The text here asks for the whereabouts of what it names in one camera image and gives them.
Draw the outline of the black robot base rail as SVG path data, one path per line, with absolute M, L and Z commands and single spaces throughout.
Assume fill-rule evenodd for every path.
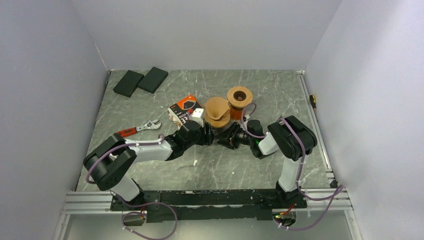
M 284 199 L 272 188 L 232 190 L 146 190 L 128 205 L 113 196 L 113 212 L 146 211 L 148 223 L 172 221 L 256 219 L 270 221 L 277 211 L 305 209 L 306 200 L 297 195 Z

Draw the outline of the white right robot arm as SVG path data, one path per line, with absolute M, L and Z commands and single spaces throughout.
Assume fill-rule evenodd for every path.
M 276 203 L 289 207 L 295 197 L 300 195 L 299 175 L 301 165 L 318 144 L 315 134 L 293 115 L 277 120 L 268 125 L 264 132 L 261 122 L 249 119 L 241 123 L 234 122 L 226 130 L 217 134 L 217 144 L 229 149 L 237 149 L 240 145 L 250 147 L 258 159 L 263 159 L 277 151 L 281 151 L 283 167 L 276 182 Z

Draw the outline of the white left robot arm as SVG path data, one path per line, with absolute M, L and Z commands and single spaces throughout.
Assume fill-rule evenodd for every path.
M 210 146 L 213 140 L 211 125 L 194 120 L 184 123 L 173 134 L 160 134 L 155 140 L 129 140 L 114 133 L 84 158 L 85 181 L 101 191 L 111 191 L 129 209 L 137 210 L 144 203 L 145 193 L 133 179 L 126 177 L 133 164 L 172 161 L 192 146 Z

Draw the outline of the brown paper coffee filter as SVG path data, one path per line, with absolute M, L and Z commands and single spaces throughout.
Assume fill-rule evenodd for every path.
M 229 114 L 230 105 L 227 99 L 220 96 L 214 96 L 205 102 L 204 109 L 206 115 L 210 119 L 219 121 Z

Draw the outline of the wooden dripper ring holder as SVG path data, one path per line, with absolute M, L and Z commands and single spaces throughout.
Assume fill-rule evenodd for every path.
M 220 119 L 212 119 L 207 114 L 204 116 L 204 120 L 209 123 L 213 128 L 224 128 L 228 125 L 230 122 L 231 116 L 230 113 L 227 112 L 225 115 L 223 115 Z

